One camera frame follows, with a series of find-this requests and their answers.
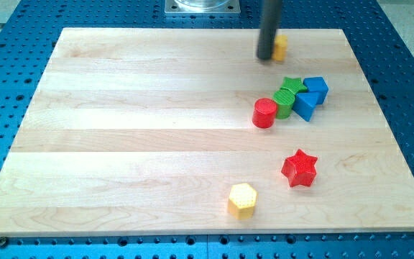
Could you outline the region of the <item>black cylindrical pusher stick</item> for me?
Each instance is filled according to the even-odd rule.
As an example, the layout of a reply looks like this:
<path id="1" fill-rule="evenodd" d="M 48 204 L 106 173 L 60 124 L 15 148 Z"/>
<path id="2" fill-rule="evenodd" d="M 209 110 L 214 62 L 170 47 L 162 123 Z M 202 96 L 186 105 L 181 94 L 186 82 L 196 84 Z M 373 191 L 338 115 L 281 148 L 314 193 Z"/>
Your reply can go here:
<path id="1" fill-rule="evenodd" d="M 270 60 L 274 48 L 276 31 L 279 28 L 282 12 L 282 0 L 263 0 L 259 23 L 257 57 Z"/>

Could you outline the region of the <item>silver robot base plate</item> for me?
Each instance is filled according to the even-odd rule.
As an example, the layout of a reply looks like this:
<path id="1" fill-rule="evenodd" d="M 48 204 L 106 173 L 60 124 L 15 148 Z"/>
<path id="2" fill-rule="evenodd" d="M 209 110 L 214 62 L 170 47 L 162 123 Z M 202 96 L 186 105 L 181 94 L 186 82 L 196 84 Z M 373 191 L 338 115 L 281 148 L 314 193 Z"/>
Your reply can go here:
<path id="1" fill-rule="evenodd" d="M 165 0 L 166 14 L 239 14 L 239 0 Z"/>

